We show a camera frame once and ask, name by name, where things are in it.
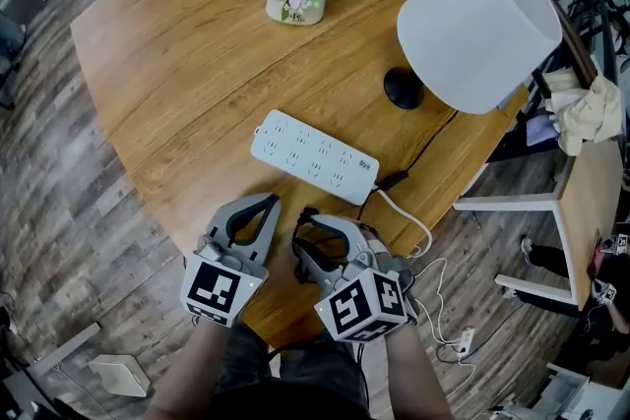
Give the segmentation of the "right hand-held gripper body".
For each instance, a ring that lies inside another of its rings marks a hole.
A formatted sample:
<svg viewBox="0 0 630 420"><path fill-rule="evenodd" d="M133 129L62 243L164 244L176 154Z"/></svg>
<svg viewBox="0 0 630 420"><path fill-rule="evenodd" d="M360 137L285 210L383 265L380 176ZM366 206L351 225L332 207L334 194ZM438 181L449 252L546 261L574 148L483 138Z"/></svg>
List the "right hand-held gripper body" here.
<svg viewBox="0 0 630 420"><path fill-rule="evenodd" d="M361 251L316 278L323 298L314 311L336 341L369 342L417 322L413 274L402 256Z"/></svg>

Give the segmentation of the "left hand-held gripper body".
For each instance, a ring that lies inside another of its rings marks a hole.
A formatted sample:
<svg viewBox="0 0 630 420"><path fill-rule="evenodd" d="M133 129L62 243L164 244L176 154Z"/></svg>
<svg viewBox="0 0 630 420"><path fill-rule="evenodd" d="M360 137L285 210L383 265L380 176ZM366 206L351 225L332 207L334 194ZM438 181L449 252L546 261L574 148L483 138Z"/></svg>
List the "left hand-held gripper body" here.
<svg viewBox="0 0 630 420"><path fill-rule="evenodd" d="M179 300L193 316L231 328L268 277L261 264L202 235L186 262Z"/></svg>

